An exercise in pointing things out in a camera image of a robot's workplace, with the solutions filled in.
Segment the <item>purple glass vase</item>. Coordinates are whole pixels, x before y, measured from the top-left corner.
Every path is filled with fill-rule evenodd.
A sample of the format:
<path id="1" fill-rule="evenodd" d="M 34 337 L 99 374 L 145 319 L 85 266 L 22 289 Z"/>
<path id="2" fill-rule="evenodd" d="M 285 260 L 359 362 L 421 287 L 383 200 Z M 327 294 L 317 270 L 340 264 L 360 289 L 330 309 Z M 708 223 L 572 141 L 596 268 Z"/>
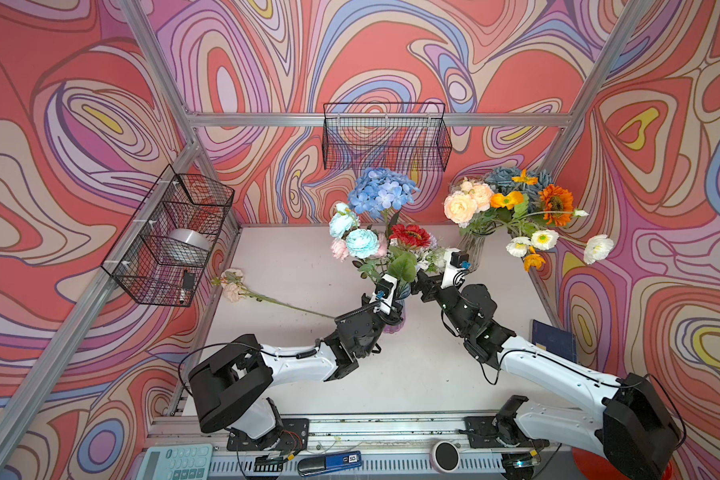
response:
<path id="1" fill-rule="evenodd" d="M 384 327 L 385 334 L 398 333 L 405 325 L 405 301 L 411 295 L 411 286 L 408 283 L 399 284 L 393 297 L 393 307 L 388 315 L 389 323 Z"/>

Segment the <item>clear ribbed glass vase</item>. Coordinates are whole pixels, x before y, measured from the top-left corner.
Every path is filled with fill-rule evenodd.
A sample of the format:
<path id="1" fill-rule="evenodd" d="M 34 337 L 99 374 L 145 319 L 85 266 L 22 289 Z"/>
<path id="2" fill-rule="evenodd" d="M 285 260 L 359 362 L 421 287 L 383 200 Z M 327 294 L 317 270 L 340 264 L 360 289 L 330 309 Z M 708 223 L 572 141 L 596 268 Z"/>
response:
<path id="1" fill-rule="evenodd" d="M 476 272 L 480 266 L 482 252 L 487 236 L 474 233 L 461 233 L 458 248 L 469 256 L 469 272 Z"/>

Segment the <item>red flower stem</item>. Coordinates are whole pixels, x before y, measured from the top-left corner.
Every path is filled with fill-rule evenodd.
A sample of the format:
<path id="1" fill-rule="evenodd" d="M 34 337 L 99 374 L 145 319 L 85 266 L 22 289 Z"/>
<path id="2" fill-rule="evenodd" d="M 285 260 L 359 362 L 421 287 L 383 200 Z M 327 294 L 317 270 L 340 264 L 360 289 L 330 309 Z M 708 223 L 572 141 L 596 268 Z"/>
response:
<path id="1" fill-rule="evenodd" d="M 418 225 L 396 224 L 388 240 L 387 273 L 402 283 L 412 283 L 419 271 L 431 268 L 436 238 Z"/>

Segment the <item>yellow orange poppy stem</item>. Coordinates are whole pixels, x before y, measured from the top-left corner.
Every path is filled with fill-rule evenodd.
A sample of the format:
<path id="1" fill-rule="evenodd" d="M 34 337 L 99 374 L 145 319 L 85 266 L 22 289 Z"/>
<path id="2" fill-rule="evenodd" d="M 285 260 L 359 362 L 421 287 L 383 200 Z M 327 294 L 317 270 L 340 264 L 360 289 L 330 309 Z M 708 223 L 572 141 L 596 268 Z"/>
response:
<path id="1" fill-rule="evenodd" d="M 542 211 L 542 207 L 538 211 L 530 211 L 528 197 L 519 191 L 512 191 L 507 196 L 495 192 L 491 199 L 491 205 L 496 210 L 496 220 L 501 226 L 504 226 L 515 215 Z"/>

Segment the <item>dusty blue rose bunch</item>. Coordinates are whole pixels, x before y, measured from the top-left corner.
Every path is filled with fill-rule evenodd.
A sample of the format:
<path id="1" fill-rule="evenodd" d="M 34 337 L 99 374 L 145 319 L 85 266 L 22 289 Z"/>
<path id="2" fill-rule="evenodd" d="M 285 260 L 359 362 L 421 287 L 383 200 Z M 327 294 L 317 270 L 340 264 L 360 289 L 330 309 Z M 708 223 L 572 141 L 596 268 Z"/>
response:
<path id="1" fill-rule="evenodd" d="M 545 170 L 528 171 L 517 167 L 497 167 L 483 177 L 495 192 L 507 196 L 519 191 L 529 199 L 529 210 L 538 211 L 541 207 L 541 192 L 552 183 L 552 176 Z"/>

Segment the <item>pale pink rose stem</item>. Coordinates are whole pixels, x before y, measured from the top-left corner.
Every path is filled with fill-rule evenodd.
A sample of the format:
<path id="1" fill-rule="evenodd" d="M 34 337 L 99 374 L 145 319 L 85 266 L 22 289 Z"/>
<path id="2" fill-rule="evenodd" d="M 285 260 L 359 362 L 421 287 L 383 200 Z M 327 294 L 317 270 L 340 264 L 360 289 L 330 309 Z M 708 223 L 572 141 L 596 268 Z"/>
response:
<path id="1" fill-rule="evenodd" d="M 243 299 L 253 300 L 258 303 L 268 303 L 279 307 L 287 308 L 293 311 L 314 315 L 322 318 L 332 319 L 331 315 L 327 315 L 315 310 L 302 308 L 287 302 L 280 301 L 276 298 L 261 294 L 249 288 L 245 283 L 245 274 L 237 268 L 228 268 L 218 277 L 211 279 L 213 286 L 219 286 L 221 293 L 231 303 L 242 301 Z"/>

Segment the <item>orange gerbera flower stem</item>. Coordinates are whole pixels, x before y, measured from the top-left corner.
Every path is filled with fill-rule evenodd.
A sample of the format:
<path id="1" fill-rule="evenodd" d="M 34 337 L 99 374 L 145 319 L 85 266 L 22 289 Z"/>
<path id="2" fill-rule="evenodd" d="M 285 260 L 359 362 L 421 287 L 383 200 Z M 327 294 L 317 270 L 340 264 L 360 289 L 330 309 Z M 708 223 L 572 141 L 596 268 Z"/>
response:
<path id="1" fill-rule="evenodd" d="M 560 186 L 549 185 L 540 194 L 543 220 L 547 225 L 567 226 L 574 216 L 573 194 Z"/>

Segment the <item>blue hydrangea flower stem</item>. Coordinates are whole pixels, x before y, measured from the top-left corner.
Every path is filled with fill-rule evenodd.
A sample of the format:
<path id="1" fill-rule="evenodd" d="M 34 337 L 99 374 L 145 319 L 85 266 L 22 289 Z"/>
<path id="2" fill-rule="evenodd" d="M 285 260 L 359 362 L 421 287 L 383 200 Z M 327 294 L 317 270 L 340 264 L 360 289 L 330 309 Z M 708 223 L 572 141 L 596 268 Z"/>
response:
<path id="1" fill-rule="evenodd" d="M 386 214 L 413 204 L 418 191 L 416 183 L 405 174 L 388 168 L 368 168 L 357 178 L 348 203 L 358 216 L 387 222 Z"/>

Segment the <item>white flower spray stem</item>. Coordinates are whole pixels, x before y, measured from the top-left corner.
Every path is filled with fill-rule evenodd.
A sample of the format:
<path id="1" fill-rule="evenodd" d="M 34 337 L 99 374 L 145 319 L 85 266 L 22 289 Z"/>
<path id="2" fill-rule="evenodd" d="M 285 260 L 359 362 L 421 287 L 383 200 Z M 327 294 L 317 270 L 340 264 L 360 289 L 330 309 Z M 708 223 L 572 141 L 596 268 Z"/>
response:
<path id="1" fill-rule="evenodd" d="M 561 242 L 582 247 L 582 261 L 585 265 L 604 261 L 616 247 L 616 242 L 607 234 L 594 235 L 583 241 L 564 231 L 573 220 L 587 215 L 588 213 L 581 209 L 515 215 L 504 224 L 504 228 L 511 235 L 506 251 L 522 260 L 526 272 L 540 270 L 546 263 L 543 253 L 555 249 Z"/>

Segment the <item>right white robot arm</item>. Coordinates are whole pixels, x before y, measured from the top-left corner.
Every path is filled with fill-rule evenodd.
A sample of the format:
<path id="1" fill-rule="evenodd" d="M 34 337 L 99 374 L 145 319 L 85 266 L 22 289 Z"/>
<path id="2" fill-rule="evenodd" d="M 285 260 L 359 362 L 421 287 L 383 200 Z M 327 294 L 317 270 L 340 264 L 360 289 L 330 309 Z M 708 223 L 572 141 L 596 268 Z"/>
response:
<path id="1" fill-rule="evenodd" d="M 548 440 L 597 454 L 629 479 L 663 477 L 683 434 L 648 375 L 621 378 L 542 350 L 495 321 L 497 305 L 486 286 L 453 280 L 419 272 L 412 290 L 438 304 L 446 330 L 482 368 L 528 380 L 571 404 L 512 396 L 493 418 L 498 443 Z"/>

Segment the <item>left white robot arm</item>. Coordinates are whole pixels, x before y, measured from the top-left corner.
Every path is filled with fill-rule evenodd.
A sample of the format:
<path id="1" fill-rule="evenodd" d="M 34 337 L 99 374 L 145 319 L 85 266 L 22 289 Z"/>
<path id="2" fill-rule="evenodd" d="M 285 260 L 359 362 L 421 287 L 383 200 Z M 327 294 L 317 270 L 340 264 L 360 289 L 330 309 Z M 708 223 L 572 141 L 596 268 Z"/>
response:
<path id="1" fill-rule="evenodd" d="M 403 304 L 380 295 L 335 319 L 335 330 L 312 346 L 276 347 L 253 334 L 226 343 L 187 375 L 200 431 L 232 428 L 258 440 L 281 427 L 266 392 L 275 386 L 340 380 L 381 351 L 384 329 L 402 322 Z"/>

